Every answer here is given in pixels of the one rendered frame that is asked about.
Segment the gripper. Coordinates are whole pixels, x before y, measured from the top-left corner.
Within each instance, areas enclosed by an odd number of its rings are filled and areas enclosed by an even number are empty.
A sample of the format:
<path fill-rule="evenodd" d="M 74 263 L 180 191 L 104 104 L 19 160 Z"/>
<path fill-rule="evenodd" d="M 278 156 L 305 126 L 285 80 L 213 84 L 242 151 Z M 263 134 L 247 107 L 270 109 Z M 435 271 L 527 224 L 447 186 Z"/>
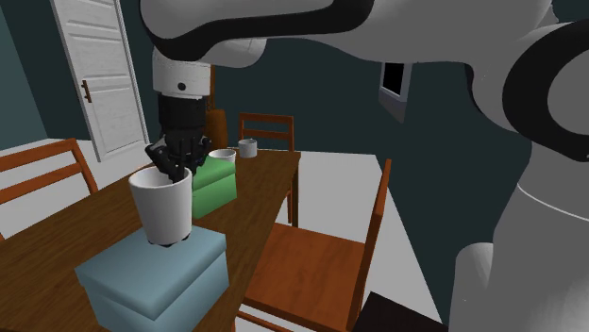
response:
<path fill-rule="evenodd" d="M 157 169 L 172 182 L 180 180 L 180 166 L 188 168 L 195 175 L 196 169 L 206 161 L 211 147 L 211 139 L 203 136 L 207 102 L 207 97 L 190 99 L 158 94 L 160 138 L 155 143 L 148 144 L 144 151 Z M 178 158 L 171 153 L 165 141 L 165 134 L 177 132 L 193 136 L 180 140 L 179 164 Z"/>

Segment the brown tall vase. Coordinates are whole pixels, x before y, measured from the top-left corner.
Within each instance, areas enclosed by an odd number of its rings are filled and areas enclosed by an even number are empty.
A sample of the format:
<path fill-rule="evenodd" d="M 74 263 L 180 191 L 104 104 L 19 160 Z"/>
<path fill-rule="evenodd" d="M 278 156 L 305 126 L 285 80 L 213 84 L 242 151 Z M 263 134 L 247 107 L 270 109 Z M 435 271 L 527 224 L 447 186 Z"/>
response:
<path fill-rule="evenodd" d="M 227 148 L 227 117 L 223 109 L 215 106 L 215 67 L 213 65 L 210 67 L 210 95 L 207 102 L 205 135 L 211 139 L 211 150 Z"/>

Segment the green box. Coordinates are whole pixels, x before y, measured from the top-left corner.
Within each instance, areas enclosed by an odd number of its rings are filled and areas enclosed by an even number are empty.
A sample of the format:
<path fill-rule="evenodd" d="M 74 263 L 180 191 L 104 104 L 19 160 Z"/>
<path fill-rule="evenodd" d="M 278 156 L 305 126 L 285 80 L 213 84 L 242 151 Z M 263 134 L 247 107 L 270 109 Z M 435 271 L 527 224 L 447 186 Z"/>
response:
<path fill-rule="evenodd" d="M 193 179 L 192 217 L 200 219 L 236 198 L 235 164 L 207 157 Z"/>

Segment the tall white cup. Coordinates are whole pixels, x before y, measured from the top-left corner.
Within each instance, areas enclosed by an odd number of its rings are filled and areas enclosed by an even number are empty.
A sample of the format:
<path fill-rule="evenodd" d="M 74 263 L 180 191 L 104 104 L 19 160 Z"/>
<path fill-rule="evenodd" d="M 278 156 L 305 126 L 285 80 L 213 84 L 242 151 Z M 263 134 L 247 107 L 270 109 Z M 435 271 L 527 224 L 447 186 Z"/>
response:
<path fill-rule="evenodd" d="M 128 183 L 150 243 L 170 246 L 190 235 L 193 175 L 188 168 L 178 182 L 152 166 L 132 174 Z"/>

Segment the wooden chair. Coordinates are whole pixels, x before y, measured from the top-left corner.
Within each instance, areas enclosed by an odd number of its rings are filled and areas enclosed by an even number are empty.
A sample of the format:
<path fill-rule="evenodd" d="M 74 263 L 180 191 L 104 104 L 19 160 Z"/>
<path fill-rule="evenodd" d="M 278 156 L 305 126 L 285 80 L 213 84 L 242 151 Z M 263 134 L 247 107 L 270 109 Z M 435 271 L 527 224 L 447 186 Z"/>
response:
<path fill-rule="evenodd" d="M 251 129 L 245 128 L 246 122 L 262 122 L 272 124 L 284 124 L 287 125 L 287 131 L 271 131 L 262 129 Z M 290 115 L 273 115 L 273 114 L 260 114 L 260 113 L 246 113 L 241 112 L 239 114 L 239 140 L 244 137 L 253 138 L 266 138 L 273 140 L 282 140 L 289 143 L 289 152 L 295 150 L 295 132 L 294 132 L 294 117 Z M 290 189 L 287 191 L 287 211 L 288 211 L 288 223 L 291 226 L 298 227 L 298 203 L 299 203 L 299 171 L 295 170 L 292 184 Z"/>
<path fill-rule="evenodd" d="M 379 235 L 392 161 L 385 161 L 364 243 L 275 224 L 243 304 L 316 332 L 351 332 Z"/>
<path fill-rule="evenodd" d="M 20 198 L 33 191 L 42 189 L 69 178 L 75 174 L 81 174 L 88 187 L 89 194 L 98 192 L 98 187 L 91 169 L 81 152 L 75 138 L 55 141 L 46 145 L 34 147 L 24 151 L 0 157 L 0 172 L 9 171 L 26 164 L 40 161 L 69 152 L 75 162 L 54 171 L 40 174 L 18 184 L 14 184 L 0 190 L 0 205 Z"/>

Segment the wooden table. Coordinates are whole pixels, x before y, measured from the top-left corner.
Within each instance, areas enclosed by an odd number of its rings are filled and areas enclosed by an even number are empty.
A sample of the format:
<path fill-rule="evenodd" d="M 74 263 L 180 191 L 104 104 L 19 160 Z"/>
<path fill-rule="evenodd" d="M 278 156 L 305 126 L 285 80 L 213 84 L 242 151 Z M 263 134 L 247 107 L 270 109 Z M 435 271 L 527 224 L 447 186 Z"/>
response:
<path fill-rule="evenodd" d="M 194 332 L 229 332 L 300 155 L 237 158 L 235 200 L 194 224 L 227 238 L 229 286 Z M 75 268 L 141 226 L 122 178 L 0 242 L 0 332 L 107 332 Z"/>

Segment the white panel door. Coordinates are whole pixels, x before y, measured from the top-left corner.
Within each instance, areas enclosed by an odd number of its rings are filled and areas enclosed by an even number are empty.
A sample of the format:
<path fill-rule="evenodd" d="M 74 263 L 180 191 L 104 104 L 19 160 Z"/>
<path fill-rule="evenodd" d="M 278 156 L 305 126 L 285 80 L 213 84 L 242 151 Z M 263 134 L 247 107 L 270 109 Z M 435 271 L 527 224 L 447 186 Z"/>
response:
<path fill-rule="evenodd" d="M 96 158 L 149 143 L 119 0 L 50 0 Z"/>

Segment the blue box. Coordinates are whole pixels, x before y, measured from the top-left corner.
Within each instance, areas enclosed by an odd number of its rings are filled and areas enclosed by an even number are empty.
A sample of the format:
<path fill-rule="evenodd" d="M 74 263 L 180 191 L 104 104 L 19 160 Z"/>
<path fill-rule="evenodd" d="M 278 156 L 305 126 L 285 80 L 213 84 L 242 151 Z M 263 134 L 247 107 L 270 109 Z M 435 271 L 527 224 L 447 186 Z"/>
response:
<path fill-rule="evenodd" d="M 98 323 L 111 332 L 192 332 L 229 286 L 223 233 L 195 226 L 163 247 L 142 229 L 76 267 Z"/>

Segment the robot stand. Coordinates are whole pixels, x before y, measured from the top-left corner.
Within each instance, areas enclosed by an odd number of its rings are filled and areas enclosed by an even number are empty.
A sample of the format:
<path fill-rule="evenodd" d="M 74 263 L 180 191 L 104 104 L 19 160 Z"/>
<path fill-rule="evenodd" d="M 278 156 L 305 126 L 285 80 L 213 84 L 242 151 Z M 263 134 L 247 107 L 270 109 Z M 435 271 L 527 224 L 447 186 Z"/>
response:
<path fill-rule="evenodd" d="M 448 327 L 371 291 L 352 332 L 448 332 Z"/>

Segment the grey-framed dark wall picture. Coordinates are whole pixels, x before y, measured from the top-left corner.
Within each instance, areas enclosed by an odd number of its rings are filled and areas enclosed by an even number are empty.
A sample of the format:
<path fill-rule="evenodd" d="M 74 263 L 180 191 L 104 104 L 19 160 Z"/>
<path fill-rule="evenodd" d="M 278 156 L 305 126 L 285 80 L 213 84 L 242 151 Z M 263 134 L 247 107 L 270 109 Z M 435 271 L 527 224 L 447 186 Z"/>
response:
<path fill-rule="evenodd" d="M 411 63 L 381 65 L 379 102 L 401 124 L 405 120 L 411 77 Z"/>

